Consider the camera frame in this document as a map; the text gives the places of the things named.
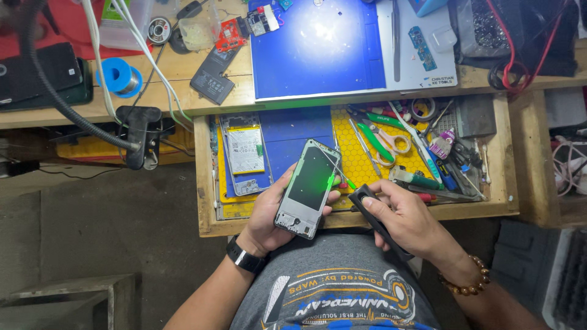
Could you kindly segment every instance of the red cloth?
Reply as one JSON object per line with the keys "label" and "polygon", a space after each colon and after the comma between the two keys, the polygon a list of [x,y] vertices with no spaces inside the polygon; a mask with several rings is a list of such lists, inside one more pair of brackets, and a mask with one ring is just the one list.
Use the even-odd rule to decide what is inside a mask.
{"label": "red cloth", "polygon": [[[97,0],[92,3],[98,26],[100,26],[100,20],[102,19],[104,2],[105,0]],[[35,42],[35,46],[42,48],[59,42],[70,42],[77,57],[87,60],[95,59],[90,30],[87,26],[82,5],[74,4],[72,0],[49,0],[49,8],[61,34],[55,35],[49,22],[42,14],[39,14],[39,23],[45,28],[46,35],[43,39]],[[0,45],[2,45],[0,47],[0,59],[20,54],[16,32],[0,35]],[[149,45],[149,50],[153,50],[152,45]],[[100,56],[103,59],[141,55],[142,53],[140,50],[113,49],[100,46]]]}

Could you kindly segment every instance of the black smartwatch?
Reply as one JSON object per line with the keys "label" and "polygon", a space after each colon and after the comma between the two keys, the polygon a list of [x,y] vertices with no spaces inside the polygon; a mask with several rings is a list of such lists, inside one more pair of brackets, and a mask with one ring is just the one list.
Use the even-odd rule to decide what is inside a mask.
{"label": "black smartwatch", "polygon": [[228,258],[234,261],[234,264],[241,267],[242,269],[249,271],[253,274],[259,274],[265,267],[267,259],[255,257],[254,255],[246,252],[237,244],[238,235],[234,235],[230,243],[226,246],[226,253]]}

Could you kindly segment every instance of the blue silicone repair mat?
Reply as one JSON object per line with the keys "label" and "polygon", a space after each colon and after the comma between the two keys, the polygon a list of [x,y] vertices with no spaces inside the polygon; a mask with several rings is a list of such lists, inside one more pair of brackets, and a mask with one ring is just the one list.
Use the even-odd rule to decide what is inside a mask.
{"label": "blue silicone repair mat", "polygon": [[268,4],[283,25],[251,35],[255,98],[386,87],[375,3],[250,0],[249,11]]}
{"label": "blue silicone repair mat", "polygon": [[[309,138],[334,148],[330,106],[259,111],[259,119],[265,140],[265,152],[269,157],[275,181],[298,161],[303,146]],[[224,163],[228,164],[226,154]],[[247,174],[246,180],[257,179],[261,187],[266,187],[268,185],[266,161],[265,168],[264,173]],[[241,175],[235,177],[237,182],[244,181],[244,178]],[[236,197],[228,168],[226,183],[227,197]]]}

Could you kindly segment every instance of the scissors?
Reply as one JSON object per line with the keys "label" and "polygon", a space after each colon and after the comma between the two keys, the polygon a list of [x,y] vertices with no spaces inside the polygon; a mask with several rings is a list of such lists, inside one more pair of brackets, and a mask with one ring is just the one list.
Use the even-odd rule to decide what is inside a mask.
{"label": "scissors", "polygon": [[[382,123],[404,130],[405,128],[399,120],[383,115],[376,115],[374,113],[364,112],[354,105],[348,105],[349,109],[346,111],[350,117],[357,123],[357,127],[363,131],[369,143],[377,150],[377,162],[383,166],[390,166],[395,161],[397,154],[407,153],[411,148],[411,141],[404,135],[391,136],[385,131],[379,129],[373,122]],[[396,146],[396,141],[401,140],[406,143],[405,149],[399,149]]]}

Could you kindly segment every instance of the wooden drawer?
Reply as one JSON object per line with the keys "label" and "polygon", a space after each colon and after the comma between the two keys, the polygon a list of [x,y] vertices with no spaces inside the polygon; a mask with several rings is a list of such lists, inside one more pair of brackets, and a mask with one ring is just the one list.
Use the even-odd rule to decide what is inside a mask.
{"label": "wooden drawer", "polygon": [[[486,142],[488,147],[489,173],[492,179],[491,185],[483,185],[483,193],[490,197],[490,200],[430,207],[432,214],[439,220],[519,214],[507,98],[503,94],[495,94],[493,104],[497,133],[481,139]],[[200,236],[238,234],[244,228],[247,219],[217,220],[216,218],[212,180],[212,150],[209,144],[210,128],[206,116],[194,118],[194,138]],[[326,217],[325,221],[321,223],[321,228],[366,225],[368,223],[361,213],[343,211]]]}
{"label": "wooden drawer", "polygon": [[524,93],[510,104],[519,219],[541,227],[587,223],[587,196],[558,197],[543,90]]}

